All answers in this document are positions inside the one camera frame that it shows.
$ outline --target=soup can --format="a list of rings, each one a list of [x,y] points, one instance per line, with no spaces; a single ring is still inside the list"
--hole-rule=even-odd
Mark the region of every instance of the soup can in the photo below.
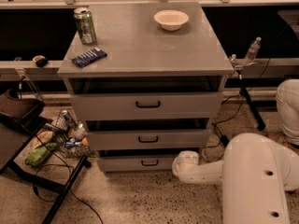
[[[78,29],[78,35],[83,44],[91,44],[96,41],[93,25],[93,15],[86,7],[78,7],[74,10],[74,18]]]

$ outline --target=black drawer handle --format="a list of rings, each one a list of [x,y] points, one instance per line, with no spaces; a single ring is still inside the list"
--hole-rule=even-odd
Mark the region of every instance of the black drawer handle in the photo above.
[[[158,108],[161,106],[161,102],[158,101],[157,102],[157,105],[141,105],[138,101],[136,101],[136,106],[138,108]]]
[[[159,164],[159,161],[157,160],[155,163],[144,163],[143,161],[141,161],[142,166],[145,167],[152,167],[152,166],[157,166]]]
[[[142,140],[142,138],[140,136],[138,136],[139,143],[157,143],[158,140],[159,140],[158,136],[156,136],[155,139],[153,139],[153,140]]]

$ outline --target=green object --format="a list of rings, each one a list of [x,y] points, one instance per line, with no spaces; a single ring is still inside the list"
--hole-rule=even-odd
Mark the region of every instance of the green object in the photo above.
[[[50,142],[43,147],[35,149],[29,153],[25,160],[25,164],[31,165],[34,168],[38,167],[49,156],[49,154],[56,150],[60,145],[60,143]]]

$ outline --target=gray countertop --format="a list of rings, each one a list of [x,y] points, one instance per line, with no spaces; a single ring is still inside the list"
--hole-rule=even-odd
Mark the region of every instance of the gray countertop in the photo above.
[[[89,7],[97,42],[82,45],[76,34],[63,64],[62,77],[96,76],[222,76],[233,73],[218,38],[197,2],[101,4]],[[154,15],[164,9],[180,10],[189,21],[168,32]],[[98,47],[107,57],[84,68],[70,58]]]

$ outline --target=white bowl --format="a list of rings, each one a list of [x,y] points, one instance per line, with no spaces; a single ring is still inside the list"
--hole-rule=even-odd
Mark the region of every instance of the white bowl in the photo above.
[[[186,13],[176,10],[159,11],[154,19],[167,31],[176,31],[189,19]]]

